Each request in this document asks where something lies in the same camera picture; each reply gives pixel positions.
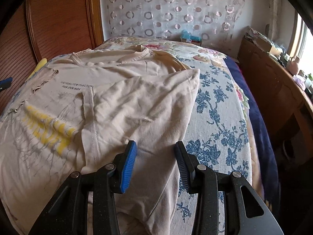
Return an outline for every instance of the yellow graphic on shirt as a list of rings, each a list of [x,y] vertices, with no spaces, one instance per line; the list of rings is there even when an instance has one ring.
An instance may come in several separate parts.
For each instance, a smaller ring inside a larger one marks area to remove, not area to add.
[[[47,147],[56,147],[59,155],[71,143],[75,128],[68,126],[58,118],[53,118],[47,114],[41,113],[35,107],[28,105],[25,108],[26,116],[23,122],[31,130],[39,141]]]

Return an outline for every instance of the floral bed sheet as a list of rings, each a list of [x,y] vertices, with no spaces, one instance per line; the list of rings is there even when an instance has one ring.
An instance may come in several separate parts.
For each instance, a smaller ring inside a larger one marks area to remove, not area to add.
[[[223,53],[190,43],[118,37],[97,49],[125,49],[143,45],[171,53],[181,62],[200,69],[200,87],[184,139],[190,154],[215,171],[230,174],[239,171],[252,184],[251,152],[256,151],[248,117],[248,98],[236,84]],[[171,234],[191,234],[197,195],[189,195],[179,185]],[[219,234],[224,234],[224,198],[219,192]]]

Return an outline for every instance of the navy blue blanket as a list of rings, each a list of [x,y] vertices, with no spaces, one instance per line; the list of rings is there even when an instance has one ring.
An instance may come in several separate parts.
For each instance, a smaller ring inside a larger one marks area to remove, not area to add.
[[[229,56],[227,56],[224,61],[236,83],[249,98],[249,117],[259,155],[265,200],[269,201],[270,204],[273,204],[273,207],[278,207],[279,203],[277,201],[279,199],[279,183],[277,164],[263,118],[238,65]]]

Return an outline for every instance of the silver bolt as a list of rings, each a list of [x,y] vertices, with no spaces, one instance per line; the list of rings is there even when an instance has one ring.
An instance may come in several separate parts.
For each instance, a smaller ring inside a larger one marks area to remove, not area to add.
[[[198,168],[199,170],[206,170],[206,169],[207,169],[206,166],[203,165],[203,164],[198,164],[197,168]]]
[[[71,177],[72,177],[73,179],[77,178],[78,176],[79,176],[79,172],[78,172],[78,171],[73,171],[73,172],[71,173]]]
[[[105,168],[107,169],[107,170],[112,170],[112,169],[114,169],[114,164],[107,164],[106,166],[105,166]]]
[[[234,176],[235,178],[240,178],[240,177],[241,177],[241,173],[240,173],[239,171],[234,171],[234,172],[233,172],[233,176]]]

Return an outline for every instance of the wooden desk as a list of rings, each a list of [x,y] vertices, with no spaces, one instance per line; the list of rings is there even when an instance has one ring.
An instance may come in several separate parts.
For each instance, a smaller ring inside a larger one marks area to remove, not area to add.
[[[313,156],[313,104],[292,75],[252,42],[243,39],[239,66],[259,106],[273,148],[302,132]]]

